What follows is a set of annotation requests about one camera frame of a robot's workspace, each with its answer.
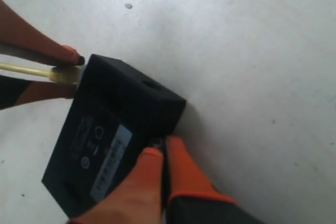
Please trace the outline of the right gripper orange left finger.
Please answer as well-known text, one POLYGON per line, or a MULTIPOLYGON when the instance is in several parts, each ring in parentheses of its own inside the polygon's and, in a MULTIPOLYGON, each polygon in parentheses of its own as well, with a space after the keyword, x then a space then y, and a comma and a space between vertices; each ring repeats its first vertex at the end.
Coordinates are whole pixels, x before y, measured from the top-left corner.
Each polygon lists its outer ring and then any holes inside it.
POLYGON ((163 153, 146 147, 123 182, 70 223, 161 223, 163 153))

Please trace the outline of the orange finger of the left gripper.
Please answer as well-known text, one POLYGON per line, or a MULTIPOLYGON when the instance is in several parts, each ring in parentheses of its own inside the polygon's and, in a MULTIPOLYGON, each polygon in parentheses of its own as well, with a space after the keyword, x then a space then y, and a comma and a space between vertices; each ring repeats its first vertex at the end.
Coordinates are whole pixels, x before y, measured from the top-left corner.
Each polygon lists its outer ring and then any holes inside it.
POLYGON ((71 99, 76 90, 75 84, 31 81, 1 76, 1 110, 43 100, 71 99))
POLYGON ((49 66, 82 66, 83 56, 30 25, 1 1, 1 54, 49 66))

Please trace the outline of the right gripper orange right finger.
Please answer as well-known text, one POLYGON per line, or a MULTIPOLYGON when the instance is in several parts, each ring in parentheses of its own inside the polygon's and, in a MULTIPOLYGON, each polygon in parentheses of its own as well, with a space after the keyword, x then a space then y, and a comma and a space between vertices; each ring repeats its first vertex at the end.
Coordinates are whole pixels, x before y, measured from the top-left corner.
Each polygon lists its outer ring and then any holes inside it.
POLYGON ((167 223, 262 223, 214 188, 192 159, 182 138, 166 138, 166 156, 170 176, 167 223))

